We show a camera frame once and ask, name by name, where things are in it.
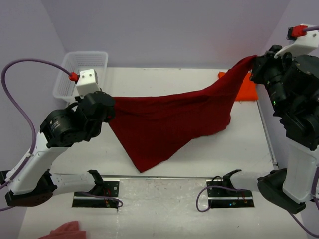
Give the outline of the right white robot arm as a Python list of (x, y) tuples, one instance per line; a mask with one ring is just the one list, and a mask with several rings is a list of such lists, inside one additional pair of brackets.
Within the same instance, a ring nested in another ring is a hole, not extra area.
[(307, 201), (319, 196), (319, 59), (273, 45), (256, 58), (251, 80), (265, 87), (289, 141), (287, 168), (268, 175), (248, 174), (240, 169), (223, 176), (222, 189), (258, 191), (269, 202), (291, 214), (302, 211)]

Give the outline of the dark red t shirt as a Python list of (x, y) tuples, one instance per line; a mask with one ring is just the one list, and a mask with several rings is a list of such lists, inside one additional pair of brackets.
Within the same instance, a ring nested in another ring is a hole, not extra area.
[(255, 55), (237, 62), (212, 85), (158, 97), (115, 97), (110, 128), (141, 173), (170, 159), (191, 140), (227, 128)]

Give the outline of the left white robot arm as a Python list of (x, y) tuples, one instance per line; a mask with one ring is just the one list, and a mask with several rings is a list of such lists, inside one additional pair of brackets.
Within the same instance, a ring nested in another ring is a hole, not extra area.
[(103, 123), (115, 117), (115, 99), (102, 91), (76, 97), (64, 109), (52, 111), (40, 126), (31, 151), (12, 170), (1, 171), (0, 185), (8, 187), (8, 208), (34, 207), (51, 197), (79, 192), (99, 197), (104, 181), (96, 170), (82, 174), (55, 174), (53, 162), (76, 143), (97, 137)]

